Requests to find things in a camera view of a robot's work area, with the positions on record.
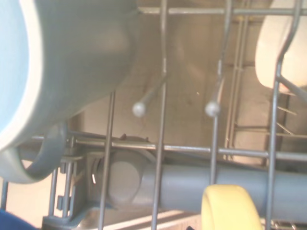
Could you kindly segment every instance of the dishwasher rack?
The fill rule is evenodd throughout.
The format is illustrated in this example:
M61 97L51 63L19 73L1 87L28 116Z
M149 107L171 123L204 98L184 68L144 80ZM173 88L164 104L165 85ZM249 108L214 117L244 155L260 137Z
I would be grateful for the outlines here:
M298 152L282 152L276 151L276 137L282 135L277 133L277 111L278 109L286 110L278 106L278 95L279 95L279 85L280 83L286 86L291 93L295 94L297 97L301 98L307 103L307 92L296 87L287 79L281 75L283 58L287 52L292 39L295 35L297 27L299 25L299 19L302 15L307 15L307 9L302 9L303 0L295 0L295 7L293 9L254 9L249 8L250 0L246 0L245 8L234 8L233 0L225 0L225 8L169 8L167 5L167 0L161 0L160 7L140 7L140 13L148 15L160 15L160 28L161 28L161 48L162 48L162 72L161 79L159 82L146 93L133 107L133 112L137 117L142 117L146 113L147 106L151 99L153 99L160 90L162 90L162 101L161 101L161 114L160 114L160 131L159 131L159 141L157 144L141 142L141 141L131 141L131 140L121 140L112 138L112 127L113 127L113 118L114 118L114 107L115 107L115 92L110 95L109 102L109 112L108 112L108 123L106 136L89 134L83 132L70 132L68 143L69 143L69 152L63 157L61 162L61 172L66 173L66 183L65 183L65 193L64 196L59 196L57 201L57 207L60 210L63 210L63 216L61 218L55 217L55 191L57 185L57 174L58 170L55 169L52 174L52 184L50 192L50 201L49 201L49 216L44 217L44 221L47 225L50 226L66 226L69 227L69 222L72 217L75 215L75 211L78 212L82 210L85 212L82 207L84 205L84 200L81 196L77 194L84 190L82 186L86 186L86 181L80 179L84 170L82 167L79 168L78 163L84 161L84 157L75 151L77 147L96 147L104 148L104 167L103 167L103 180L102 180L102 190L100 198L100 217L98 223L98 229L102 230L104 227L104 216L106 210L106 196L107 196L107 187L108 187L108 178L109 178L109 169L110 169L110 153L112 149L144 149L144 150L155 150L156 151L156 171L155 171L155 183L154 183L154 196L153 196L153 212L152 212L152 230L155 230L157 227L157 215L159 208L160 200L160 190L161 190L161 180L162 180L162 162L164 160L164 151L185 151L190 154L210 154L210 184L216 183L216 171L217 171L217 155L223 156L247 156L247 157L259 157L268 159L268 180L267 188L268 192L266 194L267 204L266 204L266 224L265 229L269 230L271 228L279 229L277 223L274 223L272 226L272 206L273 206L273 194L274 194L274 179L275 179L275 163L276 159L278 160L292 160L292 161L307 161L307 155L305 153ZM178 146L178 145L167 145L164 143L164 130L165 130L165 108L166 108L166 97L167 97L167 53L166 53L166 38L167 38L167 19L172 15L208 15L208 14L220 14L224 15L224 38L221 45L221 53L218 61L217 67L217 80L214 86L214 92L212 94L211 100L207 103L204 108L208 116L214 119L213 133L212 133L212 144L210 147L194 147L194 146ZM218 123L219 123L219 113L220 113L220 101L223 92L224 85L224 56L226 52L226 47L229 38L229 32L231 29L231 21L234 15L243 16L242 24L246 25L248 23L248 17L251 15L291 15L293 18L290 33L284 43L282 50L278 56L278 61L276 63L276 73L274 88L272 91L272 114L271 114L271 125L269 131L270 144L267 151L258 151L251 149L234 149L231 142L234 135L234 126L235 126L235 116L236 116L236 104L238 100L238 79L233 79L232 90L231 90L231 99L230 106L228 111L228 120L227 120L227 130L226 130L226 140L225 148L219 148L217 145L218 140ZM242 68L242 60L237 60L238 68ZM33 137L35 141L42 141L43 137L37 136ZM71 182L72 177L76 176L79 179L76 180L76 184L79 183L79 186L74 186L71 192ZM1 199L1 208L5 209L6 207L6 197L8 195L8 182L3 182L2 187L2 199ZM290 224L291 229L296 229L295 224Z

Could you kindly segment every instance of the mug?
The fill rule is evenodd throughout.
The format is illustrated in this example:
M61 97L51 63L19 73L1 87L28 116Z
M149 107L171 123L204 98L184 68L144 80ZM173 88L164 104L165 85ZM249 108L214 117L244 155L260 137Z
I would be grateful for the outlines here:
M274 0L271 8L294 7L294 0ZM292 16L266 16L258 38L255 67L259 82L273 88L278 55L288 36ZM307 16L301 16L295 37L284 56L282 75L298 87L307 85ZM281 85L280 92L289 92Z
M0 176L41 180L59 165L62 122L111 93L138 43L136 0L0 1ZM47 132L25 170L18 145Z

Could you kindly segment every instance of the mug handle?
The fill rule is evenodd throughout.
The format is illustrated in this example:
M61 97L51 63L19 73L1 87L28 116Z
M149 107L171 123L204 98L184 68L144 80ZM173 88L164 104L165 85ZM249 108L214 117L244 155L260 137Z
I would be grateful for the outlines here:
M45 179L59 166L65 152L67 124L53 126L45 135L40 151L33 163L25 168L18 147L0 153L0 176L13 183L29 184Z

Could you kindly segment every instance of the yellow object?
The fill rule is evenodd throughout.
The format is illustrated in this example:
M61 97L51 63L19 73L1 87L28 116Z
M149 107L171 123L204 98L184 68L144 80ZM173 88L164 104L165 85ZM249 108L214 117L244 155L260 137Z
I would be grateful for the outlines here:
M252 199L237 185L207 187L202 196L201 225L202 230L262 230Z

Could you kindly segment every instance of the white dish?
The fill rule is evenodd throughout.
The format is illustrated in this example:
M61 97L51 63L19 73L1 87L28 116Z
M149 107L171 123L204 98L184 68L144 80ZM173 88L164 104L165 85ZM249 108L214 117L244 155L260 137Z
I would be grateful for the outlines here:
M274 0L271 8L293 8L294 0ZM273 88L277 57L288 36L291 16L266 16L256 49L256 74L260 83ZM282 75L293 84L307 85L307 17L301 16L295 37L284 56ZM283 85L280 92L288 92Z

